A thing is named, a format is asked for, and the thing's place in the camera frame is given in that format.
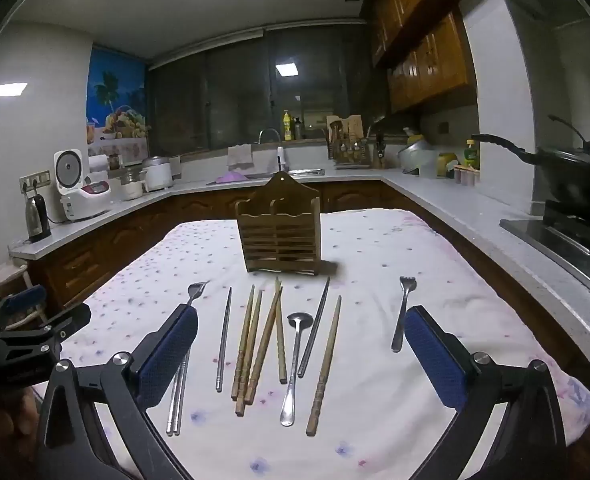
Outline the tropical fruit poster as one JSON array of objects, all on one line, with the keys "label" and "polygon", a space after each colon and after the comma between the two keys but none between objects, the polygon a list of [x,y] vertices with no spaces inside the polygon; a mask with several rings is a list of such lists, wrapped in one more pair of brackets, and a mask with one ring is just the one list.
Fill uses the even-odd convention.
[{"label": "tropical fruit poster", "polygon": [[116,156],[122,166],[138,165],[146,159],[146,62],[93,46],[86,116],[90,156]]}]

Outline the steel chopstick middle left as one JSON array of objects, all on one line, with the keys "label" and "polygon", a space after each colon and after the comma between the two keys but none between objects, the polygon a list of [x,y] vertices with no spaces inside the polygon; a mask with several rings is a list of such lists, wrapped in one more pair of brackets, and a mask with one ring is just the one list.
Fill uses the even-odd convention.
[{"label": "steel chopstick middle left", "polygon": [[230,320],[232,302],[232,287],[228,289],[227,301],[225,302],[225,310],[223,310],[222,326],[220,333],[220,341],[218,348],[218,360],[215,379],[215,390],[217,393],[222,393],[223,388],[223,374],[225,374],[225,350],[227,350],[228,328]]}]

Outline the white round cooker pot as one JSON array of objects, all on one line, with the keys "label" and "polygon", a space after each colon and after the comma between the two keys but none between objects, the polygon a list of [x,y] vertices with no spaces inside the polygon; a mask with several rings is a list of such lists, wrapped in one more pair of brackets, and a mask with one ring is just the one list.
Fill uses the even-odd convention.
[{"label": "white round cooker pot", "polygon": [[164,190],[173,186],[173,174],[168,157],[154,156],[144,159],[141,174],[146,193]]}]

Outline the steel chopstick dark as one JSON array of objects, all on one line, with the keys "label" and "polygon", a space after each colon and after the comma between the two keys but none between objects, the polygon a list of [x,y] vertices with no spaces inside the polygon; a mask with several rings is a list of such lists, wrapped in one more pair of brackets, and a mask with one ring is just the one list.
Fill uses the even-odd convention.
[{"label": "steel chopstick dark", "polygon": [[301,364],[299,364],[297,375],[298,378],[303,378],[306,374],[306,370],[310,361],[313,346],[315,345],[316,336],[321,324],[321,318],[323,315],[325,304],[327,303],[327,294],[329,293],[331,278],[328,277],[324,284],[324,289],[318,304],[318,309],[315,317],[313,318],[310,334],[307,340],[307,344],[304,350],[303,357],[301,358]]}]

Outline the small white steel pot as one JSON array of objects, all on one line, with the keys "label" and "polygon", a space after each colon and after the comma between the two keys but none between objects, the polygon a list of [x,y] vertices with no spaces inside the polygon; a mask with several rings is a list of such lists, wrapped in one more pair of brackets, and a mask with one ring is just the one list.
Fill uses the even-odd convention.
[{"label": "small white steel pot", "polygon": [[136,200],[144,193],[140,169],[127,169],[120,177],[123,200]]}]

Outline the steel chopstick pair left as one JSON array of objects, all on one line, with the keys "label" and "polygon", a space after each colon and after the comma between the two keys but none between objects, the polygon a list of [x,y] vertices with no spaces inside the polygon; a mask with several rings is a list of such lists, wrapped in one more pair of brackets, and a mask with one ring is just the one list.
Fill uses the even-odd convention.
[{"label": "steel chopstick pair left", "polygon": [[181,433],[181,417],[185,382],[187,381],[190,352],[183,357],[171,389],[171,399],[168,410],[166,434],[168,437],[177,437]]}]

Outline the purple basin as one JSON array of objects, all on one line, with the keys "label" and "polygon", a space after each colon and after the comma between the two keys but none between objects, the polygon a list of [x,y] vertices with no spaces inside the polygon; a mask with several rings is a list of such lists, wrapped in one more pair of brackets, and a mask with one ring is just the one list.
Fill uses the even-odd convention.
[{"label": "purple basin", "polygon": [[248,177],[245,174],[240,174],[237,171],[228,171],[222,176],[216,179],[218,184],[233,183],[233,182],[244,182],[247,181]]}]

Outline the gas stove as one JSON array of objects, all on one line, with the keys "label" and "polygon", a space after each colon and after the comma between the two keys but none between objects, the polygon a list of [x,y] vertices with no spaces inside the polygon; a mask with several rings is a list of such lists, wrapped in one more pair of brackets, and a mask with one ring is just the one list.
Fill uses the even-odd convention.
[{"label": "gas stove", "polygon": [[536,248],[590,289],[590,210],[547,200],[543,216],[500,226]]}]

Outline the upper wooden cabinets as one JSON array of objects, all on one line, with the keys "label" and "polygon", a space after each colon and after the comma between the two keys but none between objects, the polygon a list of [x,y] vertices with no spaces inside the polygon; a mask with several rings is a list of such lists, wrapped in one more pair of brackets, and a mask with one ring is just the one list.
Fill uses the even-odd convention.
[{"label": "upper wooden cabinets", "polygon": [[363,0],[373,76],[389,113],[435,113],[476,102],[461,1]]}]

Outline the green soda bottle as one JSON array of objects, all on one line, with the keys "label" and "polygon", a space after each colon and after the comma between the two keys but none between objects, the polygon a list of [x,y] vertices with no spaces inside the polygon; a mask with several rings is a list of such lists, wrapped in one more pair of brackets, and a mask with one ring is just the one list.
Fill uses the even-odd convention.
[{"label": "green soda bottle", "polygon": [[480,166],[478,144],[473,139],[466,141],[464,150],[464,166],[478,170]]}]

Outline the steel spork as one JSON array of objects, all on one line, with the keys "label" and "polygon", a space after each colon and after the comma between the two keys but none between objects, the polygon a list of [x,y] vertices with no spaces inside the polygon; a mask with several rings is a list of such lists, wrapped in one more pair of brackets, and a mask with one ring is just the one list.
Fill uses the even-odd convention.
[{"label": "steel spork", "polygon": [[192,283],[189,285],[189,287],[187,289],[188,296],[189,296],[188,301],[187,301],[188,306],[191,306],[191,304],[193,304],[194,300],[199,299],[199,297],[202,296],[206,285],[207,285],[206,282],[197,282],[197,283]]},{"label": "steel spork", "polygon": [[394,353],[399,353],[402,349],[408,299],[411,292],[417,288],[417,279],[413,276],[400,276],[399,283],[402,290],[402,298],[393,340],[391,341],[391,351]]}]

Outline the dish rack with utensils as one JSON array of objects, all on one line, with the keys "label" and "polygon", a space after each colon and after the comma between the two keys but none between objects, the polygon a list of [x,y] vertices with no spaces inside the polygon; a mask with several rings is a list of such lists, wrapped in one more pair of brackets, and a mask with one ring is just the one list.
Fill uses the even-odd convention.
[{"label": "dish rack with utensils", "polygon": [[327,147],[337,168],[368,168],[371,165],[368,138],[360,115],[327,116]]}]

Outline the white rice cooker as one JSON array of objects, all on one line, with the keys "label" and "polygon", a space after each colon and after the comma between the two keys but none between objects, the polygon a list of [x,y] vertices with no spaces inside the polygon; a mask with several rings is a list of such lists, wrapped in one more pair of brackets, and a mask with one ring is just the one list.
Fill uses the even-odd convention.
[{"label": "white rice cooker", "polygon": [[87,220],[110,210],[110,184],[84,175],[81,151],[77,148],[58,151],[53,155],[53,165],[56,189],[66,220]]}]

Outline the yellow bottle on windowsill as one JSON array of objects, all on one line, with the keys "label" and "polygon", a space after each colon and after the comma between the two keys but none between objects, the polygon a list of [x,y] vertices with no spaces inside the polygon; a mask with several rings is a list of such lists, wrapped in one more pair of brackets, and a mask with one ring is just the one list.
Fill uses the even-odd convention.
[{"label": "yellow bottle on windowsill", "polygon": [[288,110],[285,110],[283,113],[282,124],[283,124],[284,140],[286,140],[286,142],[292,141],[293,140],[292,117],[289,114]]}]

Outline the floral white tablecloth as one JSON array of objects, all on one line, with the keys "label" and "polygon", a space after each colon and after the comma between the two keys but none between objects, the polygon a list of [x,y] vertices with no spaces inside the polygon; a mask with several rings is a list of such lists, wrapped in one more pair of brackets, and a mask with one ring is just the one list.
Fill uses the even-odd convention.
[{"label": "floral white tablecloth", "polygon": [[[333,263],[327,303],[306,375],[297,382],[296,420],[279,411],[277,336],[254,403],[243,417],[230,396],[247,297],[263,290],[269,308],[275,276],[248,273],[232,220],[185,222],[89,297],[90,323],[63,346],[78,366],[130,351],[156,330],[185,297],[206,282],[196,301],[197,333],[190,356],[181,433],[169,448],[196,479],[406,479],[452,419],[409,348],[391,351],[401,304],[400,276],[443,330],[473,352],[503,365],[541,360],[549,367],[568,442],[590,425],[590,391],[563,372],[516,312],[444,237],[411,212],[367,209],[321,219],[322,257]],[[327,278],[280,278],[285,313],[315,314]],[[228,289],[232,302],[222,393],[215,390],[218,348]],[[330,377],[317,434],[306,436],[337,297],[343,298]]]}]

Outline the steel spork left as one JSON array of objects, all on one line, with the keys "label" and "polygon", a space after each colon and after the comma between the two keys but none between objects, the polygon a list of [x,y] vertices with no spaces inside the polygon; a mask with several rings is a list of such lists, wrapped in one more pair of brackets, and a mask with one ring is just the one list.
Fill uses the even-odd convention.
[{"label": "steel spork left", "polygon": [[192,283],[189,285],[189,287],[187,289],[188,296],[189,296],[188,301],[187,301],[188,306],[191,306],[191,304],[193,304],[194,300],[199,299],[199,297],[202,296],[206,285],[207,285],[206,282],[197,282],[197,283]]}]

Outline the grey dish towel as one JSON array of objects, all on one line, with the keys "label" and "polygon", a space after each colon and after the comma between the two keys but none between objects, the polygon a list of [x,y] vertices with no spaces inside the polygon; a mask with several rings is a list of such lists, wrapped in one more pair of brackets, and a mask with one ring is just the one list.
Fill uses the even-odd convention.
[{"label": "grey dish towel", "polygon": [[251,144],[230,146],[227,152],[227,166],[230,170],[245,170],[254,165]]}]

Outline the kitchen faucet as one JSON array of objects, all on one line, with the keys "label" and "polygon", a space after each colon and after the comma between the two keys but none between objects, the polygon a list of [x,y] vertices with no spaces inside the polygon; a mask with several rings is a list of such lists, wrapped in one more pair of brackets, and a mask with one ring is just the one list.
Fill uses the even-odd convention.
[{"label": "kitchen faucet", "polygon": [[276,128],[263,128],[258,133],[257,144],[281,144],[282,136]]}]

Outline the steel mixing bowl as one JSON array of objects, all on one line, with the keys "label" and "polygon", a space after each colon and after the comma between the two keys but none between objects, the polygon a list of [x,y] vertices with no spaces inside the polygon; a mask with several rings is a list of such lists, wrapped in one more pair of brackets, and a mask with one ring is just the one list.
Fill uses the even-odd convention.
[{"label": "steel mixing bowl", "polygon": [[397,158],[405,174],[433,178],[437,174],[437,151],[429,142],[420,140],[400,148]]}]

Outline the steel spork right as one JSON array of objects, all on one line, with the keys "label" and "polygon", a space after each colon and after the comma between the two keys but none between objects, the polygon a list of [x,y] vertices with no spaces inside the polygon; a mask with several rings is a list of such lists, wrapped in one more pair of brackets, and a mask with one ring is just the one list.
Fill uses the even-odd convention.
[{"label": "steel spork right", "polygon": [[413,276],[400,276],[399,283],[402,290],[402,298],[393,340],[391,341],[391,351],[394,353],[399,353],[402,349],[408,299],[411,292],[417,288],[417,279]]}]

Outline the wooden utensil holder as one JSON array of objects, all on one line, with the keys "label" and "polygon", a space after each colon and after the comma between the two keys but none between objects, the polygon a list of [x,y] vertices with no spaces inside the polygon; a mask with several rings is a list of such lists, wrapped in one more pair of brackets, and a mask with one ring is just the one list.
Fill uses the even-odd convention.
[{"label": "wooden utensil holder", "polygon": [[235,205],[246,270],[316,275],[321,268],[320,193],[280,171]]}]

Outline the steel spoon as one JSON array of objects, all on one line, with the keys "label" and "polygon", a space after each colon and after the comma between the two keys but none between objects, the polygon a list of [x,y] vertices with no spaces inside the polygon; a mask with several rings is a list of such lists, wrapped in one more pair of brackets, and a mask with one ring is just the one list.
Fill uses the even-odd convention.
[{"label": "steel spoon", "polygon": [[313,318],[306,312],[294,312],[287,317],[287,320],[289,321],[289,326],[295,330],[295,337],[289,381],[287,382],[286,393],[280,412],[280,424],[283,427],[292,427],[295,422],[296,382],[299,356],[301,355],[301,335],[304,330],[312,326]]}]

